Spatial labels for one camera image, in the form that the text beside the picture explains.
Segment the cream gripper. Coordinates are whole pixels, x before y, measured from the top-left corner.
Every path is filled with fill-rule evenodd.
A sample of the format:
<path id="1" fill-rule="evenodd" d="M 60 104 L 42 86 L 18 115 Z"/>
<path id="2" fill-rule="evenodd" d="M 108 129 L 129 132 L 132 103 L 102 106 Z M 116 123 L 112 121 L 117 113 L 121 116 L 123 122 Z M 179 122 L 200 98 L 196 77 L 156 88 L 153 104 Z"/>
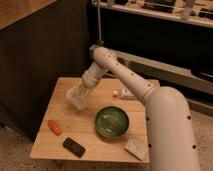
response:
<path id="1" fill-rule="evenodd" d="M 82 82 L 83 82 L 83 85 L 86 87 L 80 87 L 78 89 L 78 97 L 79 98 L 85 98 L 90 90 L 89 89 L 92 89 L 94 87 L 97 86 L 98 84 L 98 81 L 92 77 L 91 75 L 85 73 L 83 76 L 82 76 Z"/>

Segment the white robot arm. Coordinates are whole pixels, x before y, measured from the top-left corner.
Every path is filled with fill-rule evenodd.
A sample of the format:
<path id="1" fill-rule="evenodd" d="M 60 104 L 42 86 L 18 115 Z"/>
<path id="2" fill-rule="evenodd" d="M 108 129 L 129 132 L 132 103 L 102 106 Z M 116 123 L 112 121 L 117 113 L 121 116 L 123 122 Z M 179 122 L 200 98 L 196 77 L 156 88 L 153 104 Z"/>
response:
<path id="1" fill-rule="evenodd" d="M 186 98 L 172 87 L 155 87 L 117 61 L 107 48 L 93 52 L 93 63 L 84 72 L 80 94 L 111 71 L 145 106 L 150 171 L 201 171 L 191 113 Z"/>

